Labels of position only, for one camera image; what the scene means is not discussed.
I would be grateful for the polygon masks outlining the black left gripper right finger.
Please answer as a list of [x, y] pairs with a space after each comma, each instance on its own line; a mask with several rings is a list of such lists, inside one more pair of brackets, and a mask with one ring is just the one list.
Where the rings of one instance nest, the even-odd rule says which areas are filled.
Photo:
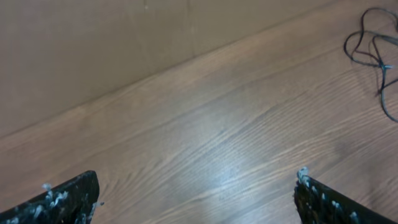
[[395, 224], [313, 179], [306, 167], [297, 172], [294, 202], [303, 224]]

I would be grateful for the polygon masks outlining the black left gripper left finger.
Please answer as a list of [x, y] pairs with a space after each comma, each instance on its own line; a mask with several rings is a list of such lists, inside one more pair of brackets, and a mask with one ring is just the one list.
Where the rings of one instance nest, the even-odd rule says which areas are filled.
[[1, 212], [1, 224], [90, 224], [100, 185], [95, 171], [88, 170], [56, 187], [46, 183], [45, 192]]

